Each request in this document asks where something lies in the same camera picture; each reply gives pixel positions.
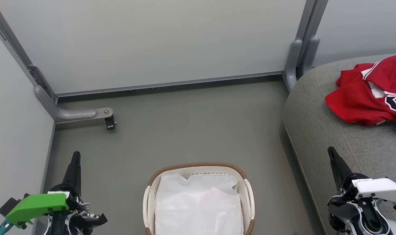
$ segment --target gray upholstered sofa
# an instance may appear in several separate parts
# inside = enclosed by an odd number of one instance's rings
[[[390,55],[377,55],[333,62],[310,70],[292,89],[283,119],[322,226],[328,224],[327,202],[336,194],[327,148],[334,146],[353,172],[372,178],[396,181],[396,124],[360,126],[342,121],[326,105],[324,97],[338,88],[341,70],[359,63],[374,63]],[[392,204],[383,203],[381,212],[396,221]]]

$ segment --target logo on red garment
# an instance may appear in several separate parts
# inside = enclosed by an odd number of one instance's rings
[[[385,97],[385,103],[391,110],[396,111],[396,97]]]

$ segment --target robotic arm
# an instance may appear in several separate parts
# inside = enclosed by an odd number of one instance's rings
[[[81,198],[80,153],[73,153],[62,183],[52,187],[47,194],[29,195],[24,199],[11,198],[0,208],[6,219],[0,225],[0,235],[13,226],[26,229],[31,219],[45,215],[48,227],[44,235],[90,235],[94,227],[105,224],[104,214],[90,214],[89,203]]]
[[[396,235],[396,222],[380,213],[381,202],[396,210],[396,182],[353,173],[334,147],[328,148],[338,194],[328,202],[329,224],[338,235]]]

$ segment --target teal connector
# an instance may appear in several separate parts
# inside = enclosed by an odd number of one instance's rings
[[[14,224],[11,221],[5,219],[0,225],[0,235],[6,234],[13,226]]]

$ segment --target basket handle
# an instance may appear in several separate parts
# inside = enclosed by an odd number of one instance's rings
[[[149,227],[149,216],[147,215],[147,202],[149,201],[150,186],[147,186],[143,197],[143,222],[145,227]]]
[[[250,198],[250,214],[251,214],[250,219],[254,220],[255,206],[254,206],[253,190],[251,188],[250,182],[247,179],[244,179],[244,182],[246,182],[247,193],[249,194],[249,198]]]

